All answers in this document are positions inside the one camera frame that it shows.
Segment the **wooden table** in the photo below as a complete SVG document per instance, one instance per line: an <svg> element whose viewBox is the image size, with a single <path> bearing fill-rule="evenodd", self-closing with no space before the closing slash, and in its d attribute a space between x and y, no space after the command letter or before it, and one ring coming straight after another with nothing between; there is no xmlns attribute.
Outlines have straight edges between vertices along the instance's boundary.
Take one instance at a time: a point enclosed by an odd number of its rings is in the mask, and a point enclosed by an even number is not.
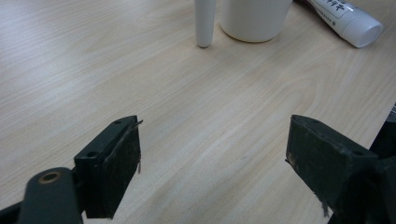
<svg viewBox="0 0 396 224"><path fill-rule="evenodd" d="M295 4L269 42L217 16L199 49L191 0L0 1L0 207L136 114L142 174L112 221L86 223L326 223L284 162L291 114L369 147L396 102L396 2L351 2L384 23L367 48Z"/></svg>

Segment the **black plastic part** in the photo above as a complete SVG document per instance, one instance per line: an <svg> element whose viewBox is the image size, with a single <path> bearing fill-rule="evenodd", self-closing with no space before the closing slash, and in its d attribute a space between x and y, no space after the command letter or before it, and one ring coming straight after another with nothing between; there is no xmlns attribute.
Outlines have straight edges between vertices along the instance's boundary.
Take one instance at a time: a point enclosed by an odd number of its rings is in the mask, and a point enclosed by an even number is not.
<svg viewBox="0 0 396 224"><path fill-rule="evenodd" d="M108 125L75 157L88 218L113 218L140 162L137 116Z"/></svg>
<svg viewBox="0 0 396 224"><path fill-rule="evenodd" d="M362 223L363 182L377 162L373 152L318 120L293 115L286 157L319 200L333 210L331 223Z"/></svg>
<svg viewBox="0 0 396 224"><path fill-rule="evenodd" d="M18 223L82 223L72 172L67 168L53 168L31 178Z"/></svg>
<svg viewBox="0 0 396 224"><path fill-rule="evenodd" d="M21 211L21 203L15 203L0 211L1 224L14 224L18 221L18 215Z"/></svg>
<svg viewBox="0 0 396 224"><path fill-rule="evenodd" d="M396 224L396 157L380 161L377 165L381 178L380 189L391 224Z"/></svg>
<svg viewBox="0 0 396 224"><path fill-rule="evenodd" d="M370 150L377 154L379 159L396 156L396 122L384 123Z"/></svg>

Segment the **white cup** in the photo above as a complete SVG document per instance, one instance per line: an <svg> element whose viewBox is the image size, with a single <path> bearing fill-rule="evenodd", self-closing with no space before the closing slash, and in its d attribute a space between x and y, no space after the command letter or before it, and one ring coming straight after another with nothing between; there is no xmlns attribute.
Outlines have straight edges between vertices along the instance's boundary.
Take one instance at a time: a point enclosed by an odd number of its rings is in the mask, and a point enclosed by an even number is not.
<svg viewBox="0 0 396 224"><path fill-rule="evenodd" d="M220 25L224 32L246 42L264 42L282 29L292 0L222 0ZM216 0L194 0L198 46L212 42Z"/></svg>

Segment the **tube cap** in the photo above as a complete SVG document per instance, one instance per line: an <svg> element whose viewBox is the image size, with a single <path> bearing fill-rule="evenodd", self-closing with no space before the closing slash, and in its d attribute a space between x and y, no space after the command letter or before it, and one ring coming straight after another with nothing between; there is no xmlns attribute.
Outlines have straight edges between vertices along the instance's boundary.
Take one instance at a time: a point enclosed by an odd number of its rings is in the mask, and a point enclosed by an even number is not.
<svg viewBox="0 0 396 224"><path fill-rule="evenodd" d="M353 11L356 16L346 26L343 33L341 33L341 37L356 48L362 48L375 41L384 26L381 22L358 8L354 8Z"/></svg>

